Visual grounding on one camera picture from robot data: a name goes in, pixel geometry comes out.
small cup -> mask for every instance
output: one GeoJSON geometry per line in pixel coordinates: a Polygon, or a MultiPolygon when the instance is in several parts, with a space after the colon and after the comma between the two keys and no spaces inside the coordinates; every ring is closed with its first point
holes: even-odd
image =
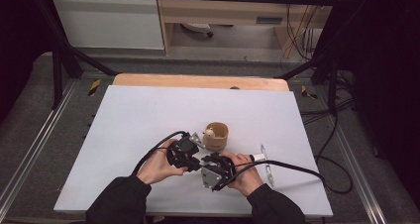
{"type": "Polygon", "coordinates": [[[207,125],[206,130],[209,129],[213,130],[214,136],[204,134],[203,144],[206,146],[206,149],[211,152],[220,152],[225,149],[226,145],[228,145],[228,126],[224,123],[213,122],[207,125]]]}

gray floor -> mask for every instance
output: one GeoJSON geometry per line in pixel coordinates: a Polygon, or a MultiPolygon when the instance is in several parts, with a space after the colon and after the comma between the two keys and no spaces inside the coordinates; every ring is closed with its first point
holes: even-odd
{"type": "MultiPolygon", "coordinates": [[[[294,57],[283,60],[279,45],[274,41],[270,28],[250,27],[213,27],[213,39],[203,35],[175,28],[172,55],[151,56],[137,55],[134,58],[109,58],[100,60],[106,65],[124,72],[139,73],[175,73],[205,75],[237,75],[273,77],[283,74],[301,62],[294,57]]],[[[65,179],[83,144],[83,136],[88,133],[88,124],[93,121],[106,87],[112,77],[103,76],[90,66],[84,66],[86,73],[77,80],[67,107],[55,125],[42,152],[37,158],[19,194],[7,213],[7,218],[29,217],[49,219],[82,219],[53,212],[53,206],[59,195],[57,189],[65,179]],[[87,96],[96,77],[102,78],[95,96],[87,96]]],[[[300,95],[301,85],[308,91],[317,93],[324,86],[311,86],[311,71],[289,81],[290,89],[295,92],[301,111],[324,108],[320,99],[300,95]]],[[[341,99],[350,95],[339,91],[341,99]]],[[[0,190],[4,190],[24,158],[44,122],[47,120],[53,104],[52,64],[47,56],[40,57],[25,91],[16,102],[13,110],[0,125],[0,190]]],[[[420,223],[419,211],[406,193],[392,167],[386,160],[372,155],[368,135],[361,123],[357,111],[348,109],[339,115],[339,123],[348,142],[363,168],[368,183],[388,223],[420,223]]],[[[316,154],[332,126],[324,118],[305,126],[313,153],[316,154]]],[[[333,139],[324,155],[345,166],[337,140],[333,139]]],[[[348,185],[346,177],[337,168],[320,162],[320,171],[330,185],[344,189],[348,185]]],[[[334,217],[327,218],[328,223],[369,223],[366,208],[355,188],[346,195],[327,192],[332,204],[334,217]]]]}

person's left hand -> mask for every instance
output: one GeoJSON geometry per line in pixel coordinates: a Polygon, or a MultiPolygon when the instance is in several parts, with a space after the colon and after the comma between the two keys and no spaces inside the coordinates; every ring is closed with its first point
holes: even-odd
{"type": "MultiPolygon", "coordinates": [[[[168,148],[175,139],[167,140],[161,148],[168,148]]],[[[166,158],[167,149],[157,149],[137,172],[137,177],[145,184],[160,182],[173,175],[183,175],[187,168],[174,168],[166,158]]]]}

white table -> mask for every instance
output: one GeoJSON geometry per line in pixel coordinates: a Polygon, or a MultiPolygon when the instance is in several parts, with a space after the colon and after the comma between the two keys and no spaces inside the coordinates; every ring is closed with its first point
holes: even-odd
{"type": "MultiPolygon", "coordinates": [[[[201,135],[206,125],[229,126],[226,151],[258,154],[317,170],[292,92],[112,85],[104,96],[54,210],[88,209],[116,176],[129,175],[162,138],[183,130],[201,135]]],[[[198,158],[210,154],[201,150],[198,158]]],[[[315,176],[271,167],[274,189],[291,198],[307,217],[332,216],[322,182],[315,176]]],[[[267,182],[263,166],[258,170],[267,182]]],[[[247,216],[251,206],[237,190],[211,192],[200,172],[154,184],[147,214],[247,216]]]]}

black jacket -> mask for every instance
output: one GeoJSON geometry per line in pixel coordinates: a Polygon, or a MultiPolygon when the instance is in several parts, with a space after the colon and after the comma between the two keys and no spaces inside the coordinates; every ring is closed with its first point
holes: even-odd
{"type": "MultiPolygon", "coordinates": [[[[146,198],[151,192],[135,175],[115,178],[86,211],[88,224],[143,223],[146,198]]],[[[255,224],[305,223],[300,208],[267,184],[259,187],[248,201],[253,207],[255,224]]]]}

